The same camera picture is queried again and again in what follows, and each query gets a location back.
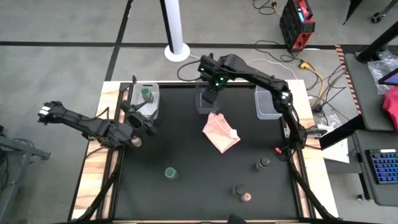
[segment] gray floor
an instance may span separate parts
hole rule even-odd
[[[0,41],[114,42],[126,2],[1,1]],[[285,1],[277,2],[281,10]],[[381,23],[371,24],[368,17],[389,1],[364,1],[342,26],[349,1],[309,2],[317,21],[317,31],[310,39],[314,45],[369,44],[398,19],[398,9],[394,8]],[[251,0],[184,0],[180,5],[186,42],[251,44],[266,39],[282,43],[277,15],[259,15],[252,8]],[[158,1],[133,2],[123,42],[166,42]],[[216,57],[235,53],[246,61],[260,58],[274,61],[251,49],[192,49],[192,55],[196,56],[210,52]],[[284,50],[270,52],[285,54]],[[49,161],[35,160],[30,165],[11,220],[52,223],[67,219],[87,142],[80,133],[66,126],[36,123],[37,112],[42,103],[60,100],[71,110],[93,115],[111,53],[112,48],[0,47],[0,124],[6,127],[6,134],[11,138],[30,139],[38,148],[52,153]],[[308,60],[324,77],[339,65],[334,50],[304,50],[299,57]],[[278,78],[294,78],[279,65],[263,61],[250,64]],[[176,80],[180,65],[166,60],[163,49],[122,48],[112,80],[130,80],[131,75],[139,80]],[[284,65],[299,79],[304,79],[307,86],[315,81],[314,74],[299,69],[297,62]],[[196,66],[184,68],[182,76],[196,77]],[[347,86],[344,78],[338,86]],[[316,95],[317,88],[309,93]],[[356,116],[348,89],[331,104],[349,119]],[[336,113],[328,106],[325,111]],[[342,122],[347,121],[338,116]],[[342,218],[381,223],[398,220],[398,208],[353,199],[361,193],[357,176],[331,174],[330,181]]]

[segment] keyboard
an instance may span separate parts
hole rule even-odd
[[[371,149],[365,154],[377,184],[398,184],[398,150]]]

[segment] red device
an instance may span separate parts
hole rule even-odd
[[[315,31],[313,14],[307,0],[288,0],[280,17],[279,26],[287,50],[301,51]]]

